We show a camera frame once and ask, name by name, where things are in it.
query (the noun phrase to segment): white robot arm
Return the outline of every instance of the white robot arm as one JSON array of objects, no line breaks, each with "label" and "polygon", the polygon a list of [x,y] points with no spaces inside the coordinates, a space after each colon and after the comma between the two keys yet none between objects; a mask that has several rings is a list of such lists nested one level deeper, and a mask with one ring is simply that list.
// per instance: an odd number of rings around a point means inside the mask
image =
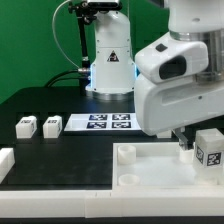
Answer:
[{"label": "white robot arm", "polygon": [[168,3],[170,32],[136,55],[135,109],[148,135],[224,114],[224,0]]}]

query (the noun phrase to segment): blue light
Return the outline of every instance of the blue light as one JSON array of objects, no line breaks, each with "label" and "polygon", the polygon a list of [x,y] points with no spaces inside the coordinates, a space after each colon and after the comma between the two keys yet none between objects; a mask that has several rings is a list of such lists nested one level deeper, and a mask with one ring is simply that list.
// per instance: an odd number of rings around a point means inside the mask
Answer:
[{"label": "blue light", "polygon": [[137,65],[135,64],[135,79],[137,79],[138,75],[139,75],[139,70],[137,68]]}]

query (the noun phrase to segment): green screen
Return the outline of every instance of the green screen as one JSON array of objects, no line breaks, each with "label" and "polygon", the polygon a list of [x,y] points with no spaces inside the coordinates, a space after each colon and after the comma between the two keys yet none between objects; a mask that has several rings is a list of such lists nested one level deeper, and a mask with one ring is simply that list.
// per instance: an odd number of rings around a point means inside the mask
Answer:
[{"label": "green screen", "polygon": [[[63,0],[0,0],[0,102],[19,89],[43,86],[54,75],[73,69],[58,50],[52,34],[52,17]],[[147,0],[123,0],[129,15],[133,54],[167,32],[168,11]],[[75,14],[67,5],[56,21],[58,39],[68,56],[81,65],[81,48]],[[91,61],[95,57],[94,26],[86,27]],[[78,85],[64,81],[57,85]]]}]

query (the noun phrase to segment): white block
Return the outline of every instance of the white block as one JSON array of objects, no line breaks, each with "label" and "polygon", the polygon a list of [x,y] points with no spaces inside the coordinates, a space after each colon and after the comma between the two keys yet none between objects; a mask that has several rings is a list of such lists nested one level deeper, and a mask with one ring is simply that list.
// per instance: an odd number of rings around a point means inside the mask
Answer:
[{"label": "white block", "polygon": [[223,179],[224,136],[217,129],[196,132],[193,167],[196,184],[221,183]]},{"label": "white block", "polygon": [[37,130],[37,118],[34,116],[23,117],[16,125],[17,138],[31,138]]},{"label": "white block", "polygon": [[224,136],[216,128],[197,131],[195,143],[207,153],[224,151]]},{"label": "white block", "polygon": [[0,150],[0,183],[6,177],[12,166],[15,164],[13,148]]},{"label": "white block", "polygon": [[43,125],[44,138],[58,138],[62,130],[60,116],[49,117]]}]

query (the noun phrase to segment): black table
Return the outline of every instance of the black table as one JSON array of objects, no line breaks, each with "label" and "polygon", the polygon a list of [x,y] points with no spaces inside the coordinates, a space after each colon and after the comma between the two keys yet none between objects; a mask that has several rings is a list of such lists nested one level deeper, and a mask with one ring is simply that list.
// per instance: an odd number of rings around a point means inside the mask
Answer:
[{"label": "black table", "polygon": [[[177,141],[157,139],[142,131],[62,132],[44,139],[42,125],[60,115],[65,127],[72,113],[133,113],[133,100],[106,102],[79,95],[78,87],[27,88],[0,105],[0,148],[13,147],[15,165],[0,191],[112,189],[113,143]],[[15,125],[34,115],[38,130],[29,139],[17,139]],[[221,223],[222,217],[150,217],[107,219],[0,219],[0,223]]]}]

